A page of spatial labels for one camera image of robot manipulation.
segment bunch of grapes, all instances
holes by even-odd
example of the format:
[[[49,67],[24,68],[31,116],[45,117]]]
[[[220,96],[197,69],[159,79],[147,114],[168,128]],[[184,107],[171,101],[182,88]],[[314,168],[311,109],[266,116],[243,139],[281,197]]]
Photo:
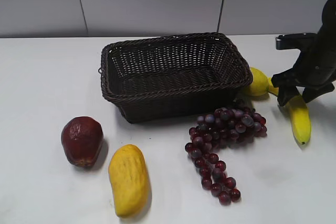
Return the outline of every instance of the bunch of grapes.
[[[226,164],[213,153],[218,148],[243,144],[254,136],[267,136],[266,119],[239,99],[233,106],[215,110],[213,114],[199,116],[197,127],[189,129],[191,142],[185,145],[202,177],[202,187],[211,190],[222,205],[240,200],[236,181],[227,177]]]

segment yellow mango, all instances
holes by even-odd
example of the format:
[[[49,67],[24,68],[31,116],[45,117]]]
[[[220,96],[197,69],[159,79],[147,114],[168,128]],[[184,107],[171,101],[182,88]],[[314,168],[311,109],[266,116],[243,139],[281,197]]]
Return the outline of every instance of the yellow mango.
[[[128,144],[116,151],[109,165],[116,215],[132,217],[146,205],[150,183],[141,150]]]

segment white wall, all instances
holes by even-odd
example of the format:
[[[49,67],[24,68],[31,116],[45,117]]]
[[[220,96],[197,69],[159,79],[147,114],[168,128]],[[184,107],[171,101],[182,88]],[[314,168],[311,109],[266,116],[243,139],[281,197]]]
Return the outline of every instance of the white wall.
[[[0,0],[0,37],[159,36],[215,31],[222,0]],[[317,31],[326,0],[225,0],[220,31]]]

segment lemon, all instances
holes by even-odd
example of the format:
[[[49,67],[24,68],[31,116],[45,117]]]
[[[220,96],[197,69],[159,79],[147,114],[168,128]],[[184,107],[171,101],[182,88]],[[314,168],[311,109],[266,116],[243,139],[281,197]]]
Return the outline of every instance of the lemon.
[[[242,92],[252,97],[258,97],[266,94],[268,91],[268,79],[267,76],[256,68],[250,68],[253,75],[253,82],[244,87]]]

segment red pear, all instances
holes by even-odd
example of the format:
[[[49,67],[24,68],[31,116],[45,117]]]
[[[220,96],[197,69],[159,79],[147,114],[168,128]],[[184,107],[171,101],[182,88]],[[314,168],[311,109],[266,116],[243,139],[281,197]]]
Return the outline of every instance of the red pear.
[[[92,167],[103,143],[103,130],[100,123],[94,119],[80,116],[64,126],[61,142],[71,164]]]

